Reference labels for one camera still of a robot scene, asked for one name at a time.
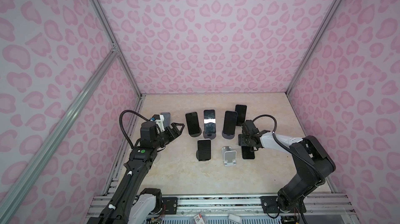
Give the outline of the green-edged black phone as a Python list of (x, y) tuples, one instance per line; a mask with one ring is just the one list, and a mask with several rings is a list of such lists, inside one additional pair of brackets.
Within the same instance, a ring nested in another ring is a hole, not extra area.
[(242, 158), (243, 159), (255, 159), (254, 148), (251, 146), (242, 146)]

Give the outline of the blue-edged black phone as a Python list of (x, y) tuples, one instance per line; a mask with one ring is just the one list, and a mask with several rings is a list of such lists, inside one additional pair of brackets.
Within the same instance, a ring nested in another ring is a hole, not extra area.
[(237, 121), (237, 112), (226, 111), (224, 117), (223, 134), (235, 135), (236, 121)]

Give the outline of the white folding phone stand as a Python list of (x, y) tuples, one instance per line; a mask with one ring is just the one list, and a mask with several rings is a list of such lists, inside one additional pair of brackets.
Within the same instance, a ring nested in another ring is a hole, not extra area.
[(224, 166), (230, 167), (236, 165), (236, 156), (237, 156), (236, 150), (234, 150), (231, 146), (224, 146), (221, 149), (221, 153)]

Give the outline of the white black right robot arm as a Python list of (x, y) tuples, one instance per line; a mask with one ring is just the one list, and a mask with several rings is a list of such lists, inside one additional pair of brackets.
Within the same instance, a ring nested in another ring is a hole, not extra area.
[(294, 161), (296, 174), (277, 193), (277, 209), (292, 211), (300, 200), (326, 183), (326, 178), (336, 170), (336, 165), (318, 139), (312, 135), (296, 138), (280, 135), (275, 130), (258, 130), (253, 120), (246, 120), (239, 135), (239, 145), (250, 152), (274, 149), (289, 153)]

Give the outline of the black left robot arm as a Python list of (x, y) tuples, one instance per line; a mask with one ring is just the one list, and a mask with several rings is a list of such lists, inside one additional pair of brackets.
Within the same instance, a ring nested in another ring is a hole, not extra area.
[(126, 172), (113, 197), (98, 217), (91, 217), (89, 224), (143, 224), (151, 213), (164, 211), (160, 189), (147, 188), (139, 192), (159, 151), (177, 139), (185, 125), (172, 123), (161, 130), (154, 121), (142, 123), (138, 146), (124, 164)]

